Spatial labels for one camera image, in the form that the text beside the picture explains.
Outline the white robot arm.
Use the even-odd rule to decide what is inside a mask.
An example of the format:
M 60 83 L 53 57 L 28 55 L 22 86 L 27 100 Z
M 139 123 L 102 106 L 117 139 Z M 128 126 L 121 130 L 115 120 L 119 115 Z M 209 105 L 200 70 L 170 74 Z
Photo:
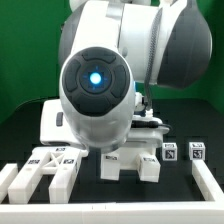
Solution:
M 111 152 L 130 137 L 136 83 L 183 89 L 208 67 L 212 36 L 197 0 L 70 0 L 59 96 L 45 102 L 44 145 Z

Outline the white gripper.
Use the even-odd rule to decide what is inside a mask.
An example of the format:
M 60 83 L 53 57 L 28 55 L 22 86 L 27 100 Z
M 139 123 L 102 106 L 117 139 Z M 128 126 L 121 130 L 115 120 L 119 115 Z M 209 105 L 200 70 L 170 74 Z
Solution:
M 43 104 L 40 141 L 44 145 L 80 146 L 65 119 L 59 99 L 47 100 Z

